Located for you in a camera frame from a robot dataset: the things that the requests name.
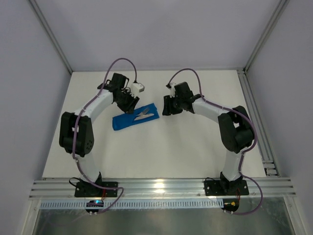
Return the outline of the blue cloth napkin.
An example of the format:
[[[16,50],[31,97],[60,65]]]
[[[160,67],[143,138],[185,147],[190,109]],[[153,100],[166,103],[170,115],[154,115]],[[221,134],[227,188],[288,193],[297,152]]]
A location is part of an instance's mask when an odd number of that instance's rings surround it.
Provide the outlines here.
[[[154,116],[149,117],[149,118],[145,118],[142,120],[137,120],[134,121],[134,119],[137,117],[137,114],[139,114],[140,112],[142,112],[145,108],[149,107],[149,111],[147,114],[154,114]],[[157,107],[155,106],[154,103],[139,107],[137,109],[134,110],[133,114],[122,114],[122,115],[118,115],[112,118],[112,128],[114,131],[119,131],[125,128],[128,128],[130,126],[134,126],[134,125],[139,125],[145,122],[149,122],[155,119],[159,119],[159,114],[158,114],[158,110]]]

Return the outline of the silver table knife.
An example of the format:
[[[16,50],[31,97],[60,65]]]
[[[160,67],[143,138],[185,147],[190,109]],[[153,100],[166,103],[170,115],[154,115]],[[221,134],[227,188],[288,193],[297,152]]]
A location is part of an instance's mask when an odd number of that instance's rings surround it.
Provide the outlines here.
[[[145,114],[145,115],[137,116],[137,117],[134,119],[134,121],[142,120],[142,119],[149,118],[149,117],[152,117],[152,116],[154,116],[154,114]]]

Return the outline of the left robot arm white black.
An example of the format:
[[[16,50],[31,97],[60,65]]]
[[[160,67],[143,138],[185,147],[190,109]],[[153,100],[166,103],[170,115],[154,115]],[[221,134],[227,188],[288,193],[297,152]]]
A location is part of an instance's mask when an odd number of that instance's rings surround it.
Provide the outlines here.
[[[59,145],[72,155],[79,170],[79,181],[75,186],[75,197],[99,197],[107,187],[92,155],[94,146],[93,121],[110,105],[116,103],[126,114],[132,114],[139,101],[138,95],[144,85],[119,73],[98,86],[97,94],[75,112],[64,112],[61,116]]]

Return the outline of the silver fork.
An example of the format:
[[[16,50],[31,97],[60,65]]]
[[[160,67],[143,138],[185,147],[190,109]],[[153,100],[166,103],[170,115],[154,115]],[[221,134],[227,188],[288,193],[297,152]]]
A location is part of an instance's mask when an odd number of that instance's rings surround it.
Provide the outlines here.
[[[147,108],[145,108],[142,112],[140,112],[139,114],[137,114],[137,116],[144,116],[144,115],[146,115],[147,113],[148,113],[148,111],[149,111],[149,107],[147,107]]]

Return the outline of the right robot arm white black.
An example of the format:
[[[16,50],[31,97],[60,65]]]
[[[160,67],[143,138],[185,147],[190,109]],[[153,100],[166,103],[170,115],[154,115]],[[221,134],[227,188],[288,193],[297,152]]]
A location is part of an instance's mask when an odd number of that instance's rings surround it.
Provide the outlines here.
[[[205,101],[200,94],[193,94],[187,82],[169,83],[170,93],[164,96],[162,114],[180,114],[183,111],[206,117],[219,126],[221,141],[226,148],[226,157],[219,179],[207,177],[204,191],[207,196],[248,195],[246,180],[241,175],[242,153],[249,148],[254,139],[254,130],[243,106],[233,109],[218,107]]]

